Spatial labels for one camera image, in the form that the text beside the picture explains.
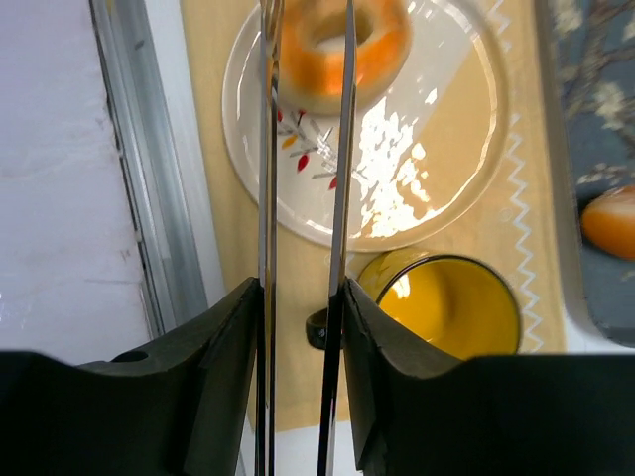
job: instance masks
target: black object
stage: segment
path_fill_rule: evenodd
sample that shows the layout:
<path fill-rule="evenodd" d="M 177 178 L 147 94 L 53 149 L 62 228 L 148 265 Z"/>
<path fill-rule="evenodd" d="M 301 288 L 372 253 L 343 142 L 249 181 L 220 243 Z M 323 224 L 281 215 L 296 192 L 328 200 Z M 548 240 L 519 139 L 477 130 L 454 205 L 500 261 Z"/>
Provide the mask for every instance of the black object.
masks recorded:
<path fill-rule="evenodd" d="M 0 352 L 0 474 L 234 476 L 262 289 L 112 362 Z"/>
<path fill-rule="evenodd" d="M 326 349 L 326 318 L 327 309 L 324 308 L 311 314 L 305 322 L 305 333 L 307 341 L 313 349 Z"/>
<path fill-rule="evenodd" d="M 635 358 L 461 362 L 346 283 L 344 358 L 365 476 L 633 475 Z"/>

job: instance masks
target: black rim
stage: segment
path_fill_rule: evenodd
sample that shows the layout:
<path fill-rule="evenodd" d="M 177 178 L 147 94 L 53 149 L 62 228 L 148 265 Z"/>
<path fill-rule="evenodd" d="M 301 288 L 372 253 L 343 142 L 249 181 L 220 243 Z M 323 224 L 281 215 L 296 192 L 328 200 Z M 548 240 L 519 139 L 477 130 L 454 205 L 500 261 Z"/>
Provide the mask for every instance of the black rim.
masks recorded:
<path fill-rule="evenodd" d="M 404 276 L 405 274 L 407 274 L 408 272 L 414 270 L 415 268 L 418 268 L 422 265 L 425 265 L 427 263 L 431 263 L 432 261 L 440 261 L 440 260 L 457 260 L 457 261 L 465 261 L 467 263 L 472 263 L 480 268 L 483 268 L 484 270 L 488 271 L 494 278 L 496 278 L 496 280 L 503 286 L 503 288 L 505 289 L 505 293 L 507 293 L 507 295 L 511 298 L 512 303 L 514 305 L 514 309 L 516 309 L 516 320 L 518 321 L 518 335 L 516 338 L 516 349 L 514 350 L 514 353 L 518 353 L 522 341 L 523 341 L 523 314 L 522 314 L 522 310 L 520 308 L 520 304 L 518 303 L 518 300 L 516 299 L 516 296 L 514 296 L 514 293 L 512 292 L 512 288 L 511 286 L 509 286 L 509 284 L 507 283 L 507 281 L 505 281 L 505 278 L 503 278 L 496 270 L 494 270 L 492 267 L 486 265 L 485 263 L 483 263 L 482 261 L 476 260 L 474 258 L 470 258 L 468 256 L 462 256 L 462 255 L 451 255 L 451 254 L 444 254 L 444 255 L 433 255 L 433 256 L 426 256 L 424 258 L 420 258 L 416 261 L 414 261 L 413 263 L 411 263 L 410 265 L 408 265 L 406 268 L 402 269 L 401 271 L 399 271 L 399 273 L 397 273 L 395 276 L 393 276 L 388 283 L 386 284 L 386 286 L 384 286 L 384 288 L 381 290 L 381 293 L 379 293 L 379 296 L 377 297 L 377 300 L 375 300 L 375 303 L 377 305 L 380 304 L 381 300 L 384 298 L 384 296 L 386 295 L 386 293 L 388 293 L 388 291 L 393 287 L 393 285 L 395 283 L 397 283 L 397 281 L 399 281 L 399 279 Z"/>

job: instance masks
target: metal rod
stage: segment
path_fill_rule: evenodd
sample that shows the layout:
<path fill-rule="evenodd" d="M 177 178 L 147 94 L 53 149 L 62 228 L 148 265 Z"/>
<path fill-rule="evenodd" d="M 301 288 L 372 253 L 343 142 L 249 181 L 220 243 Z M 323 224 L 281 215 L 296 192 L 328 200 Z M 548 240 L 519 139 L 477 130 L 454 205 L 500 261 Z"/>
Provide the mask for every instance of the metal rod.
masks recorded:
<path fill-rule="evenodd" d="M 353 0 L 346 2 L 344 78 L 341 97 L 339 146 L 337 154 L 337 189 L 333 214 L 333 236 L 330 250 L 326 350 L 317 449 L 317 476 L 332 476 L 335 446 L 337 381 L 343 321 L 343 285 L 346 273 L 346 239 L 348 237 L 348 200 L 352 171 L 352 147 L 355 114 L 357 39 Z"/>
<path fill-rule="evenodd" d="M 256 330 L 256 476 L 273 476 L 276 406 L 276 282 L 278 79 L 284 0 L 265 0 L 260 15 L 261 115 L 259 177 L 259 279 L 263 315 Z"/>

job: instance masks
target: orange toy food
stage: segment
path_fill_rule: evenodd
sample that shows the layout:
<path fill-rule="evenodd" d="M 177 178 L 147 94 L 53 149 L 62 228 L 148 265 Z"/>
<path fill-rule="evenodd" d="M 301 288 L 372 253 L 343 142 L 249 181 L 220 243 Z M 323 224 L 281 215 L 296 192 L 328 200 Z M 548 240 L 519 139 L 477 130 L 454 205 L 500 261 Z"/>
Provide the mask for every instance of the orange toy food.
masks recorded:
<path fill-rule="evenodd" d="M 357 103 L 395 79 L 411 44 L 404 0 L 357 0 Z M 318 45 L 343 35 L 346 0 L 288 2 L 283 16 L 280 95 L 301 109 L 336 114 L 341 107 L 344 51 Z"/>
<path fill-rule="evenodd" d="M 610 190 L 582 213 L 582 232 L 595 246 L 635 261 L 635 185 Z"/>

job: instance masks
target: round plate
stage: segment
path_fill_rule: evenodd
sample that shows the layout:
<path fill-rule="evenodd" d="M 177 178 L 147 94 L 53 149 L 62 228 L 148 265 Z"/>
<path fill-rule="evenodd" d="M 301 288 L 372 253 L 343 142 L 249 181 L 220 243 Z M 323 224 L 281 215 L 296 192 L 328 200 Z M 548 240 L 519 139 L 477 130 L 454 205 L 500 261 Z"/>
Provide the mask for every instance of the round plate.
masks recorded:
<path fill-rule="evenodd" d="M 408 246 L 455 221 L 496 172 L 508 124 L 498 45 L 479 14 L 458 1 L 414 0 L 413 44 L 388 90 L 358 108 L 348 212 L 350 251 Z M 258 200 L 260 14 L 233 46 L 222 93 L 229 156 Z M 278 217 L 309 240 L 332 234 L 337 117 L 282 103 Z"/>

